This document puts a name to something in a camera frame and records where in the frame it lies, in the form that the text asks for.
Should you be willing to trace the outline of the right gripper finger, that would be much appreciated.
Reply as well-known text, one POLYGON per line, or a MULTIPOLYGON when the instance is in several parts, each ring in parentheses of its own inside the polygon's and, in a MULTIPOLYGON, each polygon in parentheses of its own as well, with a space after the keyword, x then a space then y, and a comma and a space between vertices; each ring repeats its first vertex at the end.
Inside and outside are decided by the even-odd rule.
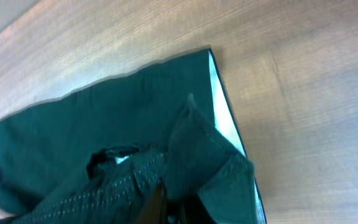
POLYGON ((135 224, 167 224, 167 191, 160 180, 139 213, 135 224))

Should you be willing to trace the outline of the black shorts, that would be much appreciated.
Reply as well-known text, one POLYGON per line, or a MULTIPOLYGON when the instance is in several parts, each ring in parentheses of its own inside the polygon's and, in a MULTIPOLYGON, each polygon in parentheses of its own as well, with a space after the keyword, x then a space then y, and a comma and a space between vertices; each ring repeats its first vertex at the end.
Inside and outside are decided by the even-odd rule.
POLYGON ((265 223, 211 49, 0 119, 5 223, 134 223, 159 181, 168 223, 265 223))

